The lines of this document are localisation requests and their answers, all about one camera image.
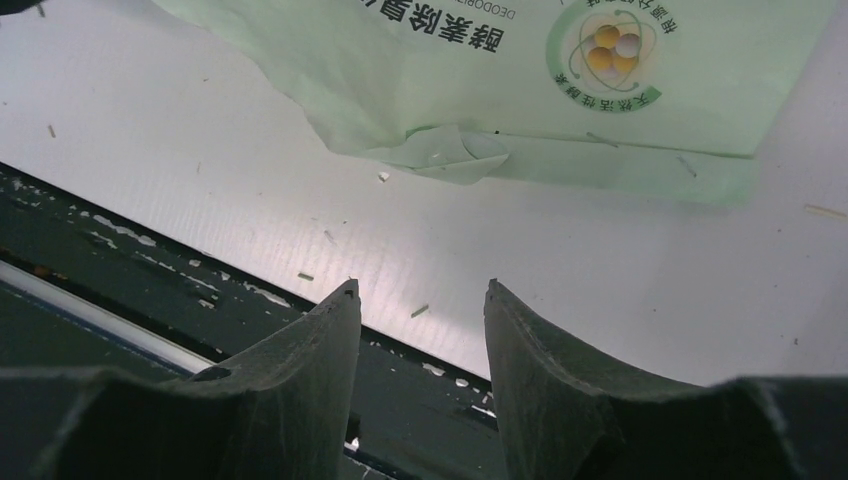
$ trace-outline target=circular logo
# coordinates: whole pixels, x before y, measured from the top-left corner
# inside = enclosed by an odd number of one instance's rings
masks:
[[[578,0],[557,19],[547,42],[551,78],[589,110],[627,113],[645,108],[662,95],[647,83],[657,32],[671,33],[676,25],[668,31],[670,24],[661,22],[668,12],[639,8],[646,2],[608,0],[604,3],[614,5],[595,8],[600,3]]]

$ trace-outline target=white residue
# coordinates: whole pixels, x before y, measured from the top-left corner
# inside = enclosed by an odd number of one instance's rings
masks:
[[[187,279],[191,280],[192,282],[194,282],[194,283],[196,283],[196,284],[198,284],[198,285],[201,285],[201,286],[204,286],[204,287],[208,288],[209,290],[214,290],[214,291],[216,291],[216,292],[218,291],[218,289],[217,289],[217,288],[215,288],[215,286],[214,286],[214,285],[209,285],[208,283],[204,282],[203,280],[200,280],[200,279],[194,278],[194,277],[192,277],[191,275],[186,275],[185,273],[181,273],[180,275],[182,275],[183,277],[186,277]]]
[[[94,232],[94,231],[92,231],[91,234],[94,235],[95,237],[99,238],[100,240],[103,240],[104,242],[106,242],[106,245],[109,245],[109,248],[111,248],[112,250],[118,249],[118,246],[115,245],[115,242],[113,242],[111,238],[104,237],[103,235],[100,235],[99,233]]]
[[[153,240],[152,238],[148,237],[147,235],[136,235],[136,233],[133,232],[132,230],[130,230],[129,228],[119,227],[119,226],[115,225],[114,223],[110,222],[109,219],[101,217],[100,215],[95,215],[94,220],[98,223],[106,225],[107,227],[109,227],[112,230],[114,230],[115,232],[117,232],[119,235],[126,235],[130,238],[136,239],[138,241],[138,243],[140,243],[142,245],[146,245],[148,247],[155,247],[156,246],[156,241]]]
[[[289,302],[283,300],[282,298],[278,297],[277,295],[274,295],[273,293],[269,292],[268,290],[263,290],[263,289],[257,287],[256,285],[251,285],[247,282],[242,283],[242,285],[244,285],[244,288],[246,288],[248,291],[256,292],[259,295],[262,295],[263,297],[265,297],[271,303],[276,303],[277,305],[281,305],[281,306],[286,307],[286,308],[291,308],[291,304]]]
[[[177,271],[176,268],[168,265],[167,263],[162,263],[162,262],[156,261],[155,258],[153,258],[149,255],[145,255],[145,254],[139,253],[139,252],[135,252],[135,254],[138,255],[139,257],[147,260],[148,262],[152,263],[153,265],[159,265],[160,267],[164,268],[165,270],[170,270],[170,271],[175,272],[175,273]]]
[[[429,363],[425,363],[422,366],[424,367],[424,370],[429,370],[430,373],[432,373],[433,375],[435,375],[437,377],[441,377],[442,375],[445,374],[444,370],[442,370],[441,368],[438,368],[438,367],[434,367],[433,365],[430,365]]]
[[[345,442],[345,448],[350,450],[351,452],[356,452],[359,450],[359,437],[354,438],[350,441],[350,443]]]
[[[486,410],[485,408],[480,408],[477,405],[471,405],[471,408],[473,408],[474,410],[477,410],[480,413],[485,413],[486,415],[488,415],[492,418],[498,418],[498,416],[495,415],[495,412],[493,412],[491,410]]]

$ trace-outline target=small debris particle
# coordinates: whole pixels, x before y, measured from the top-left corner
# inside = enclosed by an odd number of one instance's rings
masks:
[[[94,238],[100,240],[101,242],[104,242],[112,250],[118,249],[118,246],[115,245],[115,242],[113,242],[111,238],[104,237],[103,235],[100,235],[99,233],[95,232],[94,230],[92,230],[90,233],[91,233],[92,236],[94,236]]]
[[[804,210],[813,215],[821,215],[823,217],[833,218],[836,220],[848,220],[848,214],[829,208],[817,207],[815,205],[804,205]]]
[[[355,453],[357,450],[359,450],[359,438],[358,437],[354,438],[353,440],[350,441],[350,443],[345,442],[345,448],[350,450],[351,452]],[[368,472],[370,472],[370,471],[371,471],[370,468],[368,470],[366,470],[365,475],[368,475]]]
[[[426,312],[427,310],[430,310],[430,305],[425,304],[424,306],[422,306],[422,307],[421,307],[421,308],[419,308],[418,310],[416,310],[416,311],[412,312],[412,315],[410,315],[410,316],[409,316],[409,318],[415,318],[415,317],[417,317],[417,316],[419,316],[419,315],[423,314],[423,313],[424,313],[424,312]]]
[[[46,278],[50,276],[50,269],[47,267],[42,267],[41,265],[36,265],[32,273],[34,273],[36,277]]]
[[[471,405],[471,408],[473,408],[474,410],[477,410],[477,411],[478,411],[478,412],[480,412],[480,413],[484,413],[484,414],[486,414],[486,415],[488,415],[488,416],[490,416],[490,417],[492,417],[492,418],[498,418],[498,417],[495,415],[495,413],[494,413],[494,412],[492,412],[491,410],[486,410],[485,408],[480,408],[480,407],[478,407],[477,405]]]
[[[678,155],[677,161],[679,161],[684,167],[686,167],[686,171],[688,171],[690,175],[692,175],[694,178],[698,178],[698,172],[696,172],[695,169],[692,168],[692,165],[689,165],[689,162],[687,162],[686,159],[683,158],[683,156]]]
[[[609,141],[609,140],[607,140],[607,139],[605,139],[605,138],[601,138],[601,137],[599,137],[599,136],[595,135],[595,134],[594,134],[594,133],[592,133],[592,132],[586,132],[586,136],[587,136],[587,137],[589,137],[589,138],[591,138],[592,140],[595,140],[596,142],[599,142],[599,143],[605,143],[605,144],[607,144],[607,145],[609,145],[609,146],[611,146],[611,147],[618,148],[618,145],[616,145],[616,144],[612,143],[611,141]]]
[[[430,373],[432,373],[433,375],[435,375],[437,377],[441,377],[442,375],[445,374],[444,370],[442,370],[439,367],[434,367],[433,365],[430,365],[429,363],[423,364],[423,367],[424,367],[424,370],[428,370]]]
[[[242,285],[244,286],[244,288],[248,292],[254,292],[254,293],[257,293],[259,295],[262,295],[263,297],[265,297],[266,300],[268,300],[271,303],[275,303],[275,304],[280,305],[282,307],[291,308],[291,304],[289,302],[285,301],[284,299],[280,298],[277,295],[274,295],[273,293],[269,292],[268,290],[263,290],[263,289],[257,287],[256,285],[251,285],[247,282],[243,282]]]

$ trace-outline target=white debris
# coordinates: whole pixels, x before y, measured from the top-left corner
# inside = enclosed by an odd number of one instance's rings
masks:
[[[111,238],[104,237],[103,235],[100,235],[99,233],[97,233],[95,231],[92,231],[91,234],[94,235],[96,238],[99,238],[100,240],[103,240],[104,242],[106,242],[106,245],[109,245],[109,248],[111,248],[112,250],[118,249],[118,246],[115,245],[115,242],[113,242]]]
[[[278,297],[277,295],[274,295],[273,293],[269,292],[268,290],[263,290],[263,289],[257,287],[256,285],[251,285],[247,282],[242,283],[242,285],[244,285],[244,288],[246,288],[248,291],[255,292],[255,293],[258,293],[259,295],[262,295],[263,297],[265,297],[271,303],[276,303],[277,305],[280,305],[280,306],[283,306],[283,307],[286,307],[286,308],[291,308],[291,304],[289,302],[283,300],[282,298]]]
[[[85,216],[87,216],[87,214],[88,214],[88,212],[83,212],[80,215],[85,217]],[[138,241],[138,243],[145,245],[145,246],[148,246],[148,247],[155,247],[156,246],[156,241],[153,240],[152,238],[148,237],[147,235],[136,235],[136,233],[133,232],[132,230],[130,230],[129,228],[119,227],[119,226],[115,225],[114,223],[110,222],[109,219],[104,218],[100,215],[95,215],[93,218],[96,222],[101,223],[103,225],[106,225],[107,227],[109,227],[112,230],[114,230],[115,232],[117,232],[119,235],[126,235],[130,238],[134,238],[135,240]]]
[[[492,418],[498,418],[497,415],[495,415],[495,412],[493,412],[491,410],[486,410],[485,408],[480,408],[477,405],[471,405],[471,408],[473,408],[474,410],[477,410],[480,413],[485,413],[486,415],[488,415]]]
[[[424,370],[429,370],[430,373],[432,373],[433,375],[435,375],[437,377],[441,377],[442,375],[445,374],[444,370],[442,370],[441,368],[438,368],[438,367],[434,367],[433,365],[430,365],[429,363],[423,364],[423,367],[424,367]]]

